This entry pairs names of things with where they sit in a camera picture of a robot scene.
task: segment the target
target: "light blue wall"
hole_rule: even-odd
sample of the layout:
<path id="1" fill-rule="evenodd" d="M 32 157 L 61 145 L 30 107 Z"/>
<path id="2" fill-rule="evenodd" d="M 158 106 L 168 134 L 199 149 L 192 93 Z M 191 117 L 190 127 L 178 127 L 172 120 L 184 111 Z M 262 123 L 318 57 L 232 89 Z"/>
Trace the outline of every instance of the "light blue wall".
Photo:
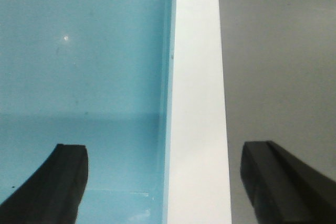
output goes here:
<path id="1" fill-rule="evenodd" d="M 157 223 L 170 1 L 0 0 L 0 200 L 57 143 L 85 144 L 78 223 L 101 216 L 99 197 L 129 211 L 96 223 Z"/>

